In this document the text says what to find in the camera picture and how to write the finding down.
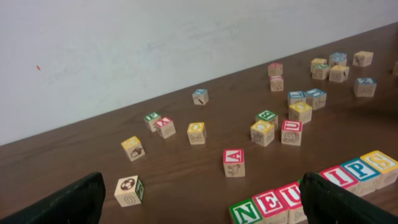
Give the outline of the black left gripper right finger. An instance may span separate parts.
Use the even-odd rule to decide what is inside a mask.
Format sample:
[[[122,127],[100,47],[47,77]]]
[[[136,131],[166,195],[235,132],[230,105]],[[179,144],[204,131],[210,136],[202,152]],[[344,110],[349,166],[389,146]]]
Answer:
[[[309,224],[397,224],[397,217],[314,172],[299,184]]]

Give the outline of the blue P wooden block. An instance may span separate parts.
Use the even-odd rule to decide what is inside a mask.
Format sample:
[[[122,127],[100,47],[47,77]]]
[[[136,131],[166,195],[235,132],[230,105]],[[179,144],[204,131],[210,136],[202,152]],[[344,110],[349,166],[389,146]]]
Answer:
[[[354,191],[357,196],[363,197],[376,191],[381,173],[375,168],[359,157],[344,162],[341,166],[358,180],[358,189]]]

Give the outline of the red E wooden block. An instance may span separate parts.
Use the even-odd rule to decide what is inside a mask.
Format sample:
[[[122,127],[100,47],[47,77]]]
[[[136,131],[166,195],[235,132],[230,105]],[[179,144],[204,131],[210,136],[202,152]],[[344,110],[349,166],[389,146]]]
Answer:
[[[264,224],[288,224],[288,208],[274,189],[252,197]]]

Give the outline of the green N wooden block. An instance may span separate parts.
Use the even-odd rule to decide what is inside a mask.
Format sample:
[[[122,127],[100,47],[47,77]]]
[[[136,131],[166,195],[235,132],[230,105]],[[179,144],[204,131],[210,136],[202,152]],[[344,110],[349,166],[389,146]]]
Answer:
[[[231,222],[234,224],[262,223],[263,217],[254,201],[249,198],[229,207]]]

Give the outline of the yellow S wooden block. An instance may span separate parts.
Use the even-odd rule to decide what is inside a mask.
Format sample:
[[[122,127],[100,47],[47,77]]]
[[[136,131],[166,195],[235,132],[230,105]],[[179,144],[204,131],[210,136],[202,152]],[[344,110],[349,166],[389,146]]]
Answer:
[[[393,184],[397,180],[397,161],[381,151],[372,151],[360,157],[365,163],[379,171],[377,190]]]

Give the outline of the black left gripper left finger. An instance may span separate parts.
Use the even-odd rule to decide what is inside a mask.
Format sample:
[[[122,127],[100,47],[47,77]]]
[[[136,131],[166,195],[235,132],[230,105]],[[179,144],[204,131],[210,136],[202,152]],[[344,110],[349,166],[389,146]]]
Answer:
[[[103,176],[94,172],[1,219],[1,224],[98,224],[105,196]]]

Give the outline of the blue T wooden block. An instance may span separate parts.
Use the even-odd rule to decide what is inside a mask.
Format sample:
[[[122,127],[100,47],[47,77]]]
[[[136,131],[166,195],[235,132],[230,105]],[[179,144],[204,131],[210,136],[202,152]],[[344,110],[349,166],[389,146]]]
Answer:
[[[318,110],[325,107],[327,93],[319,89],[312,89],[305,92],[306,103],[310,105],[313,110]]]

